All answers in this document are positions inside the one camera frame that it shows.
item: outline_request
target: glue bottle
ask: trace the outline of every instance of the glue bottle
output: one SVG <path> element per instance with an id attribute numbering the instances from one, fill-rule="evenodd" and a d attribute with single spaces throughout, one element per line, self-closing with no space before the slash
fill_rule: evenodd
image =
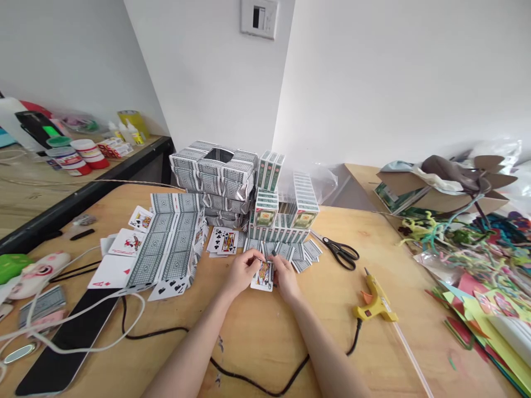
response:
<path id="1" fill-rule="evenodd" d="M 115 137 L 118 137 L 120 138 L 120 140 L 125 141 L 125 138 L 123 137 L 122 133 L 120 133 L 120 130 L 118 130 L 118 127 L 116 127 L 113 122 L 109 122 L 109 131 Z"/>
<path id="2" fill-rule="evenodd" d="M 126 140 L 126 143 L 131 144 L 131 146 L 135 146 L 136 144 L 134 142 L 133 136 L 127 129 L 126 125 L 120 122 L 118 127 L 120 128 L 120 133 L 122 133 L 123 139 Z"/>
<path id="3" fill-rule="evenodd" d="M 129 130 L 129 132 L 131 133 L 131 136 L 133 137 L 134 142 L 139 146 L 144 146 L 145 142 L 142 139 L 142 136 L 138 132 L 137 128 L 131 124 L 129 119 L 126 119 L 126 122 L 127 122 L 127 130 Z"/>

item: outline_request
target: black cable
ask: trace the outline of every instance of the black cable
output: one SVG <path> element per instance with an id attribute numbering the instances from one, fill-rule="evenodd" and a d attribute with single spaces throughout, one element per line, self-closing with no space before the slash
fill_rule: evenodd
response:
<path id="1" fill-rule="evenodd" d="M 101 260 L 94 261 L 94 262 L 91 263 L 91 264 L 87 264 L 87 265 L 84 265 L 84 266 L 82 266 L 82 267 L 76 268 L 76 269 L 74 269 L 74 270 L 71 270 L 71 271 L 68 271 L 68 272 L 62 273 L 61 275 L 58 275 L 58 276 L 56 276 L 56 277 L 50 279 L 50 283 L 61 282 L 61 281 L 64 281 L 64 280 L 70 279 L 70 278 L 75 277 L 75 276 L 79 276 L 79 275 L 83 275 L 83 274 L 88 274 L 88 273 L 90 273 L 90 272 L 92 272 L 92 271 L 96 271 L 96 270 L 98 269 L 98 267 L 96 267 L 96 268 L 92 268 L 92 269 L 90 269 L 90 270 L 83 271 L 83 272 L 78 273 L 78 274 L 75 274 L 75 275 L 70 275 L 70 276 L 67 276 L 67 277 L 63 277 L 63 276 L 65 276 L 65 275 L 72 274 L 72 273 L 74 273 L 74 272 L 76 272 L 76 271 L 80 271 L 80 270 L 82 270 L 82 269 L 85 269 L 85 268 L 88 268 L 88 267 L 90 267 L 90 266 L 96 265 L 96 264 L 98 264 L 98 263 L 101 263 Z"/>
<path id="2" fill-rule="evenodd" d="M 126 301 L 126 298 L 124 296 L 122 296 L 121 298 L 122 298 L 122 303 L 123 303 L 122 333 L 125 334 L 125 332 L 126 332 L 127 301 Z M 350 356 L 354 352 L 354 350 L 356 349 L 356 344 L 358 343 L 358 336 L 360 335 L 361 324 L 362 324 L 362 320 L 358 318 L 358 323 L 356 325 L 356 334 L 354 335 L 354 342 L 352 343 L 352 347 L 350 348 L 350 350 L 348 350 L 346 352 L 347 356 Z M 129 339 L 129 340 L 141 340 L 141 339 L 145 339 L 145 338 L 148 338 L 148 337 L 158 336 L 160 334 L 169 333 L 169 332 L 178 331 L 178 330 L 183 330 L 183 331 L 186 331 L 187 333 L 189 332 L 189 330 L 187 328 L 185 328 L 183 326 L 177 326 L 177 327 L 173 327 L 173 328 L 169 328 L 169 329 L 159 330 L 159 331 L 156 331 L 156 332 L 151 332 L 151 333 L 147 333 L 147 334 L 141 334 L 139 336 L 130 336 L 128 334 L 128 335 L 126 335 L 126 338 Z M 246 376 L 243 376 L 241 374 L 225 370 L 224 368 L 221 367 L 221 365 L 219 363 L 216 362 L 216 360 L 214 360 L 213 357 L 210 357 L 210 363 L 212 365 L 214 365 L 214 367 L 220 373 L 222 373 L 225 376 L 246 381 L 247 383 L 253 385 L 256 388 L 258 388 L 260 391 L 266 393 L 267 395 L 270 395 L 270 396 L 273 396 L 273 397 L 281 397 L 286 392 L 288 392 L 288 390 L 290 389 L 291 385 L 293 384 L 293 382 L 295 381 L 295 379 L 299 375 L 300 371 L 303 369 L 304 365 L 306 365 L 306 363 L 308 363 L 309 359 L 310 359 L 310 354 L 306 355 L 306 357 L 300 363 L 299 367 L 295 370 L 295 372 L 293 372 L 293 375 L 291 376 L 291 378 L 289 379 L 288 383 L 286 384 L 286 387 L 284 387 L 284 389 L 281 392 L 269 391 L 269 390 L 265 389 L 264 387 L 262 387 L 261 385 L 259 385 L 254 380 L 252 380 L 252 379 L 250 379 L 250 378 L 248 378 Z"/>

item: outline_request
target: green toy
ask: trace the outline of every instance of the green toy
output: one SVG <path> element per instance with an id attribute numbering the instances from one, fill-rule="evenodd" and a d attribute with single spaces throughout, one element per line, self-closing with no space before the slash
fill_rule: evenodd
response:
<path id="1" fill-rule="evenodd" d="M 22 270 L 30 264 L 33 264 L 33 260 L 25 254 L 0 255 L 0 285 L 20 275 Z"/>

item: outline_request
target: white wall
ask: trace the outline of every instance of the white wall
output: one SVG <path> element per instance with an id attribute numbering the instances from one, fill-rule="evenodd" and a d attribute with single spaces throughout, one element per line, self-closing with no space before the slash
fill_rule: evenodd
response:
<path id="1" fill-rule="evenodd" d="M 295 0 L 275 41 L 240 33 L 240 0 L 124 2 L 176 148 L 271 148 Z"/>
<path id="2" fill-rule="evenodd" d="M 135 109 L 168 135 L 122 0 L 3 0 L 0 91 L 104 121 Z"/>
<path id="3" fill-rule="evenodd" d="M 531 2 L 303 0 L 273 148 L 382 166 L 510 134 L 531 156 Z"/>

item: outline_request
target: hand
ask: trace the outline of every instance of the hand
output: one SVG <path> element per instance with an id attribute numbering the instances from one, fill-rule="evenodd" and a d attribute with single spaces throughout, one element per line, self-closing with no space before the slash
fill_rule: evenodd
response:
<path id="1" fill-rule="evenodd" d="M 264 255 L 256 249 L 249 249 L 236 256 L 221 290 L 228 293 L 231 299 L 235 299 L 251 284 L 253 275 L 260 270 L 265 260 Z"/>
<path id="2" fill-rule="evenodd" d="M 303 296 L 297 284 L 295 270 L 291 263 L 284 257 L 277 255 L 275 251 L 273 251 L 273 254 L 273 256 L 269 257 L 273 264 L 275 264 L 275 276 L 273 280 L 280 288 L 280 295 L 284 301 L 292 305 Z"/>

